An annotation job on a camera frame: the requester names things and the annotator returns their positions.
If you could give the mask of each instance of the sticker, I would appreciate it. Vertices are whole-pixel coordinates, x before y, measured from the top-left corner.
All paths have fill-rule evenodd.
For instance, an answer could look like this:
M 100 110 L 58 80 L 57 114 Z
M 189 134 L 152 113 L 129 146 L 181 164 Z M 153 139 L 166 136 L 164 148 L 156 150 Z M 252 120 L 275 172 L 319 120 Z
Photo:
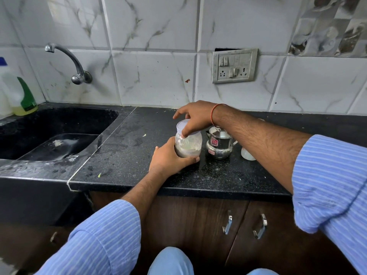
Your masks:
M 211 142 L 211 144 L 212 144 L 213 146 L 218 147 L 218 140 L 216 140 L 216 139 L 212 138 L 212 139 L 210 140 L 210 142 Z

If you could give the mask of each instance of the sink basin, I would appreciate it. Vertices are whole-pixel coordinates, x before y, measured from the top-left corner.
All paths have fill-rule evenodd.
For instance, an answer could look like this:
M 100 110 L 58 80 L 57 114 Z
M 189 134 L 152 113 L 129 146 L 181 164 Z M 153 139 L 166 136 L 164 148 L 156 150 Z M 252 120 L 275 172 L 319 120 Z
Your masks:
M 78 154 L 118 115 L 94 108 L 39 110 L 0 125 L 0 159 L 54 161 Z

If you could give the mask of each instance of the faucet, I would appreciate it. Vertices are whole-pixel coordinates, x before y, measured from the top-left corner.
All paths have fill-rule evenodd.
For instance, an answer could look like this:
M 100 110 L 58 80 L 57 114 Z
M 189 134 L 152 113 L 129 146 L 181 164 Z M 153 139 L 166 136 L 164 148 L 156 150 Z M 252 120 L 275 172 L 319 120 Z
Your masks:
M 87 83 L 90 84 L 93 80 L 92 75 L 83 70 L 83 67 L 81 66 L 80 61 L 75 57 L 75 55 L 73 53 L 71 53 L 67 48 L 59 45 L 59 44 L 55 44 L 55 43 L 48 43 L 45 46 L 45 51 L 46 52 L 51 52 L 54 53 L 55 49 L 59 49 L 60 51 L 64 52 L 66 55 L 68 55 L 70 57 L 70 59 L 73 60 L 75 67 L 76 67 L 76 71 L 78 74 L 73 75 L 71 77 L 71 81 L 74 84 L 80 85 L 81 83 Z

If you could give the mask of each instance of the switch plate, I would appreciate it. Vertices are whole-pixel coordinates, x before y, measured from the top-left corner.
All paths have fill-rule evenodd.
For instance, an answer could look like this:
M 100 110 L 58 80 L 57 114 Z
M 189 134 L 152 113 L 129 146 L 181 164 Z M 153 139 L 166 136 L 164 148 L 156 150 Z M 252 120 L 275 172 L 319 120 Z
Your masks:
M 253 81 L 257 48 L 214 51 L 212 83 Z

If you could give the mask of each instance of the hairy forearm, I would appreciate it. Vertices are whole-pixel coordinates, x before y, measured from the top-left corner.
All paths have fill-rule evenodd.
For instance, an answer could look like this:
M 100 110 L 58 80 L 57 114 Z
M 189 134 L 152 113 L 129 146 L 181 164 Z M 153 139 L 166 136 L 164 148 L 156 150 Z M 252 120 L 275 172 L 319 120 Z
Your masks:
M 144 220 L 154 197 L 166 179 L 160 172 L 151 171 L 121 198 L 136 208 L 141 222 Z
M 294 163 L 310 134 L 264 122 L 229 106 L 218 106 L 213 112 L 213 121 L 227 130 L 293 194 Z

